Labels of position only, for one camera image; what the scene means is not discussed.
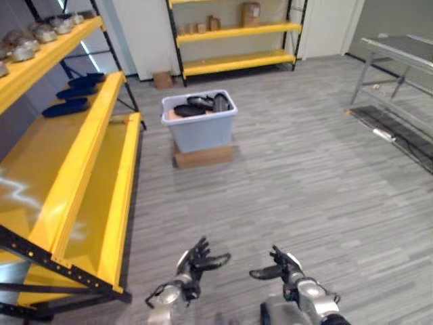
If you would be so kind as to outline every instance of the small box on shelf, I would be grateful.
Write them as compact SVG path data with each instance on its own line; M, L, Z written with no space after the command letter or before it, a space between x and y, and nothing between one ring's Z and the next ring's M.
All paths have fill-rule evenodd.
M206 25L205 24L197 24L197 31L200 34L203 34L203 33L207 32Z
M244 2L242 6L242 27L260 26L260 4Z
M196 24L188 24L187 25L188 34L195 34L197 32Z
M211 30L211 31L220 30L221 29L221 21L219 20L219 18L215 18L214 16L209 16L208 17L208 27L209 27L209 30Z

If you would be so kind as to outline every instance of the gray carpet floor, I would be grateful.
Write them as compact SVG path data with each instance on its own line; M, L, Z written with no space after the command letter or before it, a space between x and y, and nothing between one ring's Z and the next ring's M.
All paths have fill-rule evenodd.
M361 68L339 56L187 89L131 80L148 125L125 259L133 302L59 314L54 324L145 324L146 295L170 280L183 250L203 235L233 258L204 274L184 324L218 317L259 324L259 304L281 294L281 281L259 282L248 270L271 264L272 244L338 291L353 324L433 324L433 178L343 114ZM226 89L239 108L234 161L176 170L160 101L207 89ZM420 114L433 107L406 87L396 100L417 104Z

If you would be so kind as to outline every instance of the table leg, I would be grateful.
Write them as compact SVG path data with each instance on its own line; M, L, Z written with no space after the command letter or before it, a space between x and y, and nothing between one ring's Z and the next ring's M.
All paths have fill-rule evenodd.
M371 61L373 60L373 55L374 55L374 52L372 52L370 54L370 56L365 61L364 68L361 72L361 76L359 76L357 86L355 87L355 91L353 92L352 99L350 100L350 105L352 105L353 102L355 101L355 98L357 97L357 94L363 85L365 73L367 73L367 69L369 68L369 66L371 66Z
M405 82L406 74L409 72L410 68L411 68L410 66L406 67L404 73L398 78L397 86L392 92L391 99L394 98L394 96L397 94L398 89L400 89L400 86Z

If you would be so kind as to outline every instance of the door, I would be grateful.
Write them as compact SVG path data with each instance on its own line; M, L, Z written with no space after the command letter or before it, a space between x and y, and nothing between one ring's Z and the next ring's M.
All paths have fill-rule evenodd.
M346 53L363 5L364 0L309 1L298 57Z

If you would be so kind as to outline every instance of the metal shelving unit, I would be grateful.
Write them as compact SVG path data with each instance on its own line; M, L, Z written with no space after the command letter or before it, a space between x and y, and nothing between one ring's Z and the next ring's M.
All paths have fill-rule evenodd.
M34 59L8 64L10 74L0 79L0 114L98 28L109 42L97 16L42 45ZM0 302L0 313L50 320L114 299L131 302L120 273L145 125L129 87L128 107L136 112L112 116L122 85L122 71L109 74L88 97L87 111L40 116L0 162L0 263L30 263L23 282L0 283L0 291L19 293L15 304Z
M290 63L292 65L292 71L295 69L296 57L298 55L300 37L302 33L302 25L304 24L306 6L308 0L304 0L302 8L292 7L292 0L288 0L288 6L286 11L286 19L282 22L268 22L261 24L257 27L233 27L223 28L216 31L208 31L204 33L177 35L175 17L173 13L173 5L182 3L194 3L201 1L212 1L212 0L166 0L168 17L170 19L171 31L173 34L173 41L175 42L177 61L179 69L181 71L183 85L187 86L187 77L207 74L214 72L222 72L229 70L238 70L244 68L252 68L256 66L266 66L270 64ZM300 24L290 22L291 10L302 11L302 17ZM286 36L288 32L297 32L298 40L296 42L294 54L288 54L286 52ZM260 53L245 54L240 56L224 56L219 58L211 58L206 60L197 60L192 62L184 62L182 60L182 54L180 46L185 43L206 41L210 39L221 39L227 37L240 37L250 36L265 33L284 33L283 43L280 50L271 50Z

